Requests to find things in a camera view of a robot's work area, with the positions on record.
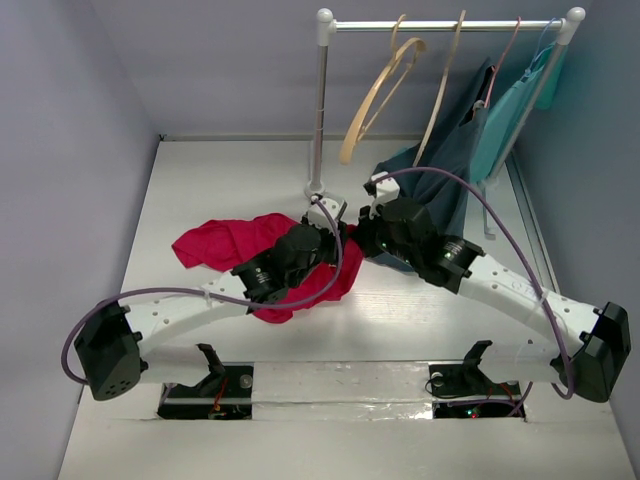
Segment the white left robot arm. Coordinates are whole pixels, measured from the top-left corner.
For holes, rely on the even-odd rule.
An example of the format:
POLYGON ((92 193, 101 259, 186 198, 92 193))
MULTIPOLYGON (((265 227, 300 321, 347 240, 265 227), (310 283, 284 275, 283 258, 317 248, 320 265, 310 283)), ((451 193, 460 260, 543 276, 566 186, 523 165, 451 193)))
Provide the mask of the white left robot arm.
POLYGON ((120 297, 102 301, 80 322, 73 341, 93 398, 115 399, 153 376, 188 383, 201 395, 215 392, 224 367, 211 346, 197 346, 199 361, 187 373, 177 361, 160 365, 161 346, 217 320, 295 308, 286 299, 289 292, 321 265, 340 268, 346 237, 342 222, 328 228, 297 224, 273 247, 198 289, 146 289, 161 299, 132 306, 120 297))

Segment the red t shirt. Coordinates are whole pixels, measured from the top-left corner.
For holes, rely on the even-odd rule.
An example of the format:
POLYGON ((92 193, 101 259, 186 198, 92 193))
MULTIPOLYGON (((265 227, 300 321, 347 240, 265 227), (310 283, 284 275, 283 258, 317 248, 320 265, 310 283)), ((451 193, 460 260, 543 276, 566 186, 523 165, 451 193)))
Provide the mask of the red t shirt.
MULTIPOLYGON (((224 272, 273 247, 276 240, 296 224, 300 222, 280 213, 252 220, 210 220, 185 232, 173 243, 172 249, 185 268, 203 265, 224 272)), ((297 310, 309 309, 325 301, 340 301, 353 287, 363 260, 359 247, 349 239, 338 279, 326 293, 295 309, 263 309, 254 316, 267 323, 282 324, 293 318, 297 310)), ((329 283, 335 270, 334 266, 321 264, 300 287, 290 290, 282 303, 293 303, 317 293, 329 283)))

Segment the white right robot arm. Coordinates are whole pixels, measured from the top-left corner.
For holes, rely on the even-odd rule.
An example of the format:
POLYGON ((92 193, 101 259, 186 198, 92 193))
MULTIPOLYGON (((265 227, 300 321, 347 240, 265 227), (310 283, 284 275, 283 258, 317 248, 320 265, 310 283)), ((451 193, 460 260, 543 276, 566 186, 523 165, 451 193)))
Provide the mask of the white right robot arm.
POLYGON ((426 283, 487 305, 528 327, 555 348, 538 365, 553 383, 586 400, 607 402, 631 351, 627 311, 576 302, 514 273, 480 246, 438 231, 410 198, 364 206, 351 234, 365 257, 387 253, 426 283))

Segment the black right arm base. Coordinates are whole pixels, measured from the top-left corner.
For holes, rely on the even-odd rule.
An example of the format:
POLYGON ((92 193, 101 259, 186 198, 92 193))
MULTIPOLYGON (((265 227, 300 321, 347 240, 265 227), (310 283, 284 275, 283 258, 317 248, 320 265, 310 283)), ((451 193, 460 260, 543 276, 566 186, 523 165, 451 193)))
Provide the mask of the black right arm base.
POLYGON ((485 352, 493 343, 477 341, 462 360, 432 363, 424 389, 435 400, 436 418, 526 419, 522 388, 518 381, 492 381, 480 369, 485 352))

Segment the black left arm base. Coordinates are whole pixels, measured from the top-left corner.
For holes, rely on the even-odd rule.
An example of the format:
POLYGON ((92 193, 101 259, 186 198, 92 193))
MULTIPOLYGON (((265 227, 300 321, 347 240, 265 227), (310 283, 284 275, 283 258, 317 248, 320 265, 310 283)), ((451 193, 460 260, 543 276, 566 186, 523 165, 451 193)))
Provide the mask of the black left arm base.
POLYGON ((194 386, 164 384, 157 415, 164 420, 251 420, 253 363, 224 364, 209 344, 198 350, 207 375, 194 386))

